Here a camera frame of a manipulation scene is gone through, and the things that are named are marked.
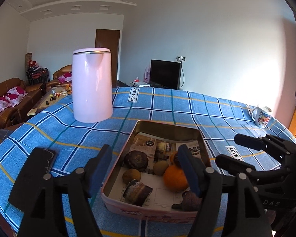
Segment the blue gripper pad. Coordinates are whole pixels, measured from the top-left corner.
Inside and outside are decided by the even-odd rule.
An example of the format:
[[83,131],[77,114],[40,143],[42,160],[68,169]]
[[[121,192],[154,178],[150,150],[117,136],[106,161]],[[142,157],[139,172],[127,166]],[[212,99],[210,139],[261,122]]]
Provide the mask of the blue gripper pad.
[[99,154],[92,159],[89,159],[84,169],[85,173],[85,186],[89,198],[95,195],[101,188],[104,176],[110,166],[112,160],[112,149],[109,145],[103,145]]
[[196,196],[200,197],[202,192],[199,188],[198,173],[200,172],[201,168],[198,166],[199,164],[197,163],[196,158],[193,157],[185,144],[179,147],[178,159],[181,164],[181,168],[184,171],[185,177],[190,185],[191,191],[194,192]]

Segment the table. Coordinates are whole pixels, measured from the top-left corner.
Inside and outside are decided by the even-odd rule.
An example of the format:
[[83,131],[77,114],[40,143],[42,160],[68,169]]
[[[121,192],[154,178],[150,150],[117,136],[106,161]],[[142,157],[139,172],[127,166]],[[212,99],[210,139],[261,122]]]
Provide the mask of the table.
[[[263,151],[251,150],[233,141],[237,133],[253,137],[266,133],[296,142],[295,137],[276,119],[271,118],[265,129],[258,128],[250,116],[254,106],[218,99],[203,94],[159,88],[140,88],[137,102],[128,102],[131,88],[112,90],[113,115],[102,122],[81,123],[73,117],[72,97],[67,96],[48,107],[14,131],[0,145],[0,212],[17,231],[22,213],[8,203],[8,197],[22,165],[35,147],[59,152],[51,173],[67,175],[84,166],[96,156],[104,144],[113,150],[113,166],[137,120],[177,124],[200,130],[203,134],[212,167],[219,154],[231,155],[226,148],[234,146],[242,159],[259,171],[280,167]],[[187,235],[191,225],[140,221],[109,212],[97,194],[90,206],[104,236],[173,237]],[[75,236],[68,197],[63,196],[64,214],[69,236]],[[221,235],[227,196],[222,196],[214,237]]]
[[117,80],[116,83],[112,83],[112,88],[117,88],[117,87],[130,87],[130,86]]
[[66,90],[64,87],[53,87],[51,88],[35,105],[34,107],[28,112],[28,116],[33,116],[38,114],[39,112],[43,111],[44,109],[48,108],[51,105],[56,104],[61,99],[63,99],[65,96],[61,95],[59,97],[56,97],[56,100],[51,101],[52,97],[52,91],[55,90],[56,92],[61,92],[63,90]]

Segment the coffee table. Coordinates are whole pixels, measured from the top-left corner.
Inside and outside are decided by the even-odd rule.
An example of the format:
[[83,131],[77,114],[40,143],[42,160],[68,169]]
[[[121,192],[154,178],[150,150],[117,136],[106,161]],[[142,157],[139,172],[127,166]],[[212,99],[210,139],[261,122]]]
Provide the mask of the coffee table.
[[60,101],[62,98],[66,96],[59,96],[56,100],[51,101],[52,91],[55,90],[56,92],[60,92],[66,90],[65,87],[53,87],[51,88],[35,105],[34,107],[28,112],[28,116],[34,116],[43,111],[44,109],[48,108],[51,105],[54,105],[56,102]]

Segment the black television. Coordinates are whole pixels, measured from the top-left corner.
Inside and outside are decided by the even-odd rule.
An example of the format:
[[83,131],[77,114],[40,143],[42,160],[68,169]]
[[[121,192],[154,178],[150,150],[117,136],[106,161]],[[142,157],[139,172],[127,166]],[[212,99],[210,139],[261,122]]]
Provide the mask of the black television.
[[151,60],[150,85],[179,90],[181,68],[182,63],[179,62]]

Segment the mug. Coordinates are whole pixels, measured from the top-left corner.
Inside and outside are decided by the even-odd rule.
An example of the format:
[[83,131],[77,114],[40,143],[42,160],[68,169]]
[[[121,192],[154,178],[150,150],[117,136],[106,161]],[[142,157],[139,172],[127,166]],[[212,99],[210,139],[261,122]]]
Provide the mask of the mug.
[[[255,118],[253,117],[253,112],[257,110]],[[252,119],[259,128],[265,128],[270,120],[272,110],[267,106],[258,105],[257,108],[252,111]]]

